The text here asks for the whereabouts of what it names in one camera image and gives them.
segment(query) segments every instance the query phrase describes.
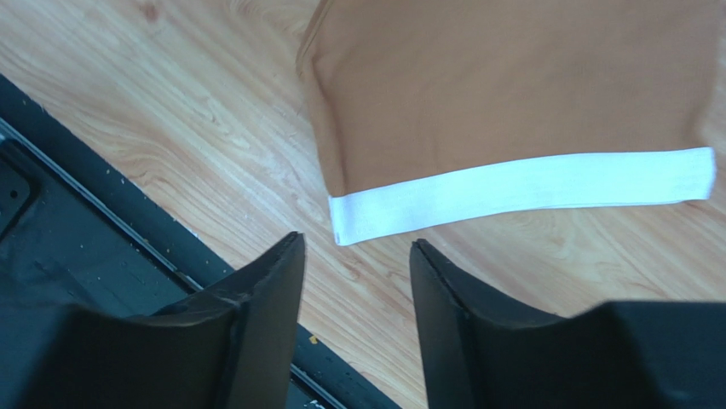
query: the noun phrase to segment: folded fabric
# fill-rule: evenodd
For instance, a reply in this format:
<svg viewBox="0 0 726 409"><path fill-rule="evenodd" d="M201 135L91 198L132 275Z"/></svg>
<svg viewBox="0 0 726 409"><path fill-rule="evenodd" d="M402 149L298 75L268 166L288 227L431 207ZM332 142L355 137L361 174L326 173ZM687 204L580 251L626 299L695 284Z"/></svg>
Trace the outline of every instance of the folded fabric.
<svg viewBox="0 0 726 409"><path fill-rule="evenodd" d="M322 0L297 57L336 241L707 199L720 0Z"/></svg>

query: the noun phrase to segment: fabric edge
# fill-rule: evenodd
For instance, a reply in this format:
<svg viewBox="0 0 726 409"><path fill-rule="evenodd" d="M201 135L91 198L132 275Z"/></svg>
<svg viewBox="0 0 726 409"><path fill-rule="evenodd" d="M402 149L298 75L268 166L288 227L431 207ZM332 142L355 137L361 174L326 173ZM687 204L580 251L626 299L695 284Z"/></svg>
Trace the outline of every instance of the fabric edge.
<svg viewBox="0 0 726 409"><path fill-rule="evenodd" d="M522 159L330 197L338 245L520 210L708 199L713 149Z"/></svg>
<svg viewBox="0 0 726 409"><path fill-rule="evenodd" d="M298 77L302 76L303 60L305 58L305 55L308 53L310 44L313 43L315 35L320 29L320 25L323 24L323 20L325 19L326 14L328 13L328 10L332 6L333 2L334 0L320 0L320 3L318 3L318 7L315 8L313 16L310 18L308 27L305 29L305 33L302 35L302 42L300 44L300 48L297 50L297 55L295 57L295 68L297 70Z"/></svg>

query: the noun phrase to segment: tan fabric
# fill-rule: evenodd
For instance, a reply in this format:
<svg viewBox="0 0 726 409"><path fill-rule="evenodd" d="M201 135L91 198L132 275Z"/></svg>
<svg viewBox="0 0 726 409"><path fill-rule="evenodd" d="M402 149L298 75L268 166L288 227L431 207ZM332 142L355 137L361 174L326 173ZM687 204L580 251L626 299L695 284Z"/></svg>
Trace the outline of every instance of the tan fabric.
<svg viewBox="0 0 726 409"><path fill-rule="evenodd" d="M719 0L322 0L298 55L332 196L701 147Z"/></svg>

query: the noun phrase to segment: wooden floor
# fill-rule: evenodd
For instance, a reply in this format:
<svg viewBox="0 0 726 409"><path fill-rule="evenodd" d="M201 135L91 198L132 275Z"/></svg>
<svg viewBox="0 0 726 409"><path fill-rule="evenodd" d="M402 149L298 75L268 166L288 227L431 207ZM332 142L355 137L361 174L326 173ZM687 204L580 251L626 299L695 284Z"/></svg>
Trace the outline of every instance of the wooden floor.
<svg viewBox="0 0 726 409"><path fill-rule="evenodd" d="M415 238L561 315L609 298L726 300L724 178L707 202L530 211L335 246L294 71L316 2L0 0L0 72L235 267L305 232L301 322L405 408L425 406ZM721 165L724 85L705 132Z"/></svg>

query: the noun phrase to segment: black plastic edge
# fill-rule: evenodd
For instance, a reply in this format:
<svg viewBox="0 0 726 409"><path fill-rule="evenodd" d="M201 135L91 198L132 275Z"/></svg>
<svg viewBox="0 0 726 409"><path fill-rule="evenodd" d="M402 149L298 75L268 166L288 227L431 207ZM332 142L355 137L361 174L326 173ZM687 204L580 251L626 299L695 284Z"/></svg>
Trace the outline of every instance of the black plastic edge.
<svg viewBox="0 0 726 409"><path fill-rule="evenodd" d="M211 285L233 271L209 247L3 75L0 75L0 118L110 211L129 223L148 244L163 249L160 252L177 269L201 286ZM326 408L398 407L322 342L311 341L312 336L302 325L297 326L291 368L293 383L319 397L320 405Z"/></svg>

